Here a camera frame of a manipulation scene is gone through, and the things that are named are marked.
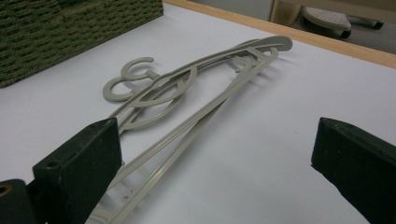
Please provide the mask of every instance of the table edge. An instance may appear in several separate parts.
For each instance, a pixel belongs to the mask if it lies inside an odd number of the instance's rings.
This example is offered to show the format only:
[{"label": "table edge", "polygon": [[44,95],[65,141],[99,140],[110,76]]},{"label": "table edge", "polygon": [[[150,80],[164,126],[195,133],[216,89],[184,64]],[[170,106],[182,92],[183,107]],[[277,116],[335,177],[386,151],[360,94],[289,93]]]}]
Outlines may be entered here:
[{"label": "table edge", "polygon": [[350,44],[326,36],[315,35],[305,31],[296,30],[287,26],[262,21],[241,14],[223,9],[205,6],[187,0],[163,0],[164,3],[182,7],[188,10],[217,17],[226,21],[232,21],[238,24],[246,25],[251,28],[269,32],[275,35],[286,35],[294,40],[304,42],[315,47],[327,49],[333,52],[341,53],[346,56],[361,59],[366,62],[384,65],[389,68],[396,68],[396,54],[387,53],[377,49]]}]

